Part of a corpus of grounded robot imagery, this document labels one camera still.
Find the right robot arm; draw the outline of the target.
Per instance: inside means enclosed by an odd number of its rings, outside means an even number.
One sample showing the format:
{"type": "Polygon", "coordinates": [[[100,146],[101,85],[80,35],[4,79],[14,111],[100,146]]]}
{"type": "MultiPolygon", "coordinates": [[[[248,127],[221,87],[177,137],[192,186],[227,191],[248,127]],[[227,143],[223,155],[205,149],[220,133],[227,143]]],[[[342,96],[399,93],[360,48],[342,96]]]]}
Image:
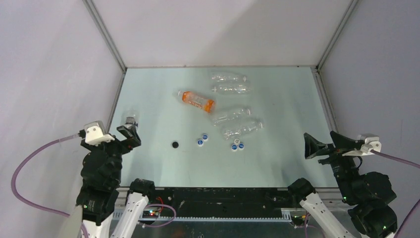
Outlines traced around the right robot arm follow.
{"type": "MultiPolygon", "coordinates": [[[[318,163],[330,165],[342,201],[351,206],[348,215],[364,238],[392,238],[397,232],[397,216],[389,204],[397,195],[390,179],[379,172],[359,173],[354,158],[380,152],[379,136],[361,134],[356,139],[335,131],[330,132],[332,143],[318,141],[304,133],[305,158],[323,156],[318,163]]],[[[353,235],[323,204],[318,192],[305,178],[288,186],[288,201],[294,207],[304,208],[321,226],[329,238],[351,238],[353,235]]]]}

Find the small clear bottle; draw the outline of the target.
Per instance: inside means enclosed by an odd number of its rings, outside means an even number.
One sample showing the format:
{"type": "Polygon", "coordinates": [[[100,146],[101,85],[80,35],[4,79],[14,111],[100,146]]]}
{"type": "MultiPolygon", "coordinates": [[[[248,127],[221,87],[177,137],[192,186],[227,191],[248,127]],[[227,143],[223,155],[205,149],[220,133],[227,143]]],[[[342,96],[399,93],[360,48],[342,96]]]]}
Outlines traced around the small clear bottle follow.
{"type": "Polygon", "coordinates": [[[127,110],[123,113],[123,122],[126,128],[134,126],[138,128],[139,112],[134,109],[127,110]]]}

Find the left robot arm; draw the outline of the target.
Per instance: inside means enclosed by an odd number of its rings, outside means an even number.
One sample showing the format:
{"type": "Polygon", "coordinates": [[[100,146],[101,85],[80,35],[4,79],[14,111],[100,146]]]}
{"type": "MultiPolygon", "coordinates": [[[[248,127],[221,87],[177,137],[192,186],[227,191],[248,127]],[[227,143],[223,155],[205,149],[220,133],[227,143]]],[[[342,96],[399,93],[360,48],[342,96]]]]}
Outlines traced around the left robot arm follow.
{"type": "Polygon", "coordinates": [[[83,234],[89,238],[130,238],[141,213],[157,199],[153,181],[137,178],[131,182],[126,195],[125,209],[113,233],[110,224],[121,183],[122,156],[141,145],[136,124],[117,127],[125,139],[104,133],[100,121],[79,131],[80,145],[89,153],[81,170],[82,187],[76,204],[82,207],[83,234]]]}

